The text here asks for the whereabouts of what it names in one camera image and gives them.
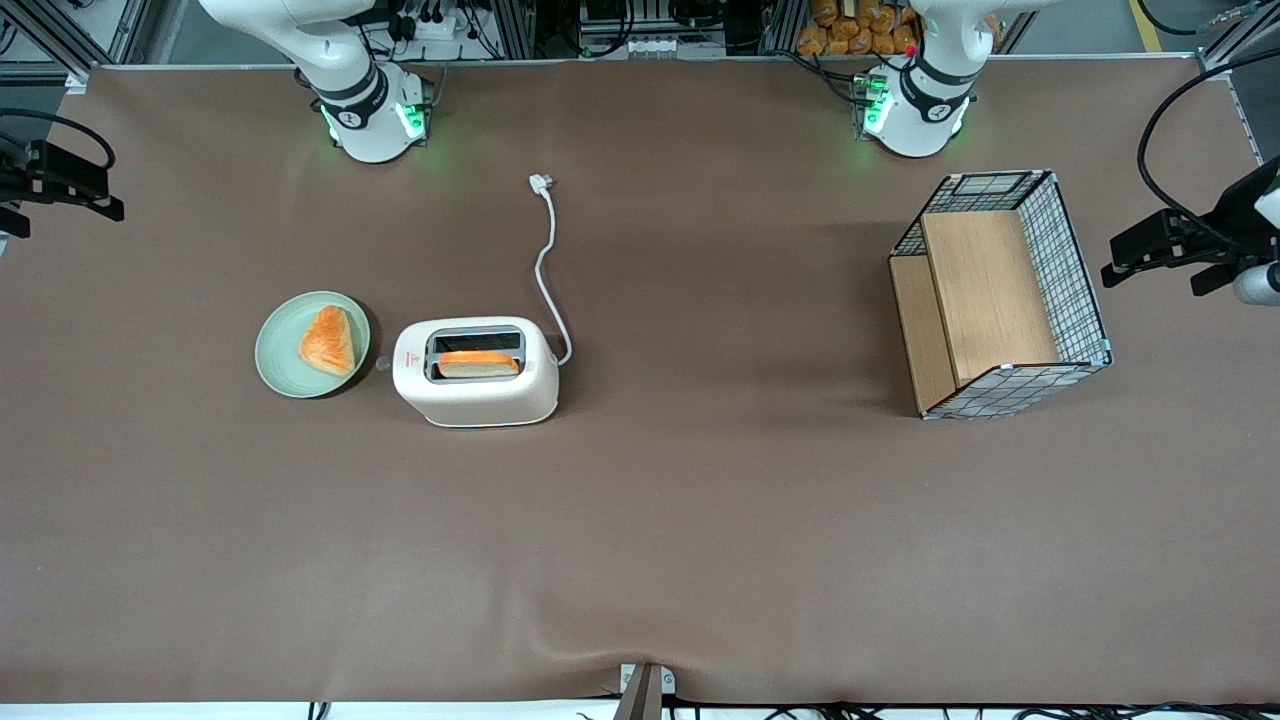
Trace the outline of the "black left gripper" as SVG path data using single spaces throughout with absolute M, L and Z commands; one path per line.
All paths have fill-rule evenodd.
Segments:
M 1190 278 L 1192 293 L 1235 293 L 1247 266 L 1277 260 L 1277 227 L 1254 206 L 1276 188 L 1272 158 L 1229 184 L 1203 215 L 1171 206 L 1151 214 L 1110 240 L 1111 263 L 1100 269 L 1101 284 L 1111 290 L 1138 272 L 1204 263 L 1210 266 Z

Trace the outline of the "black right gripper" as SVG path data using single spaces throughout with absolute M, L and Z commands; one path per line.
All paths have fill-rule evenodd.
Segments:
M 46 140 L 3 150 L 1 200 L 72 204 L 90 208 L 111 222 L 125 219 L 124 202 L 110 195 L 108 170 Z M 29 219 L 1 206 L 0 231 L 5 236 L 28 238 Z

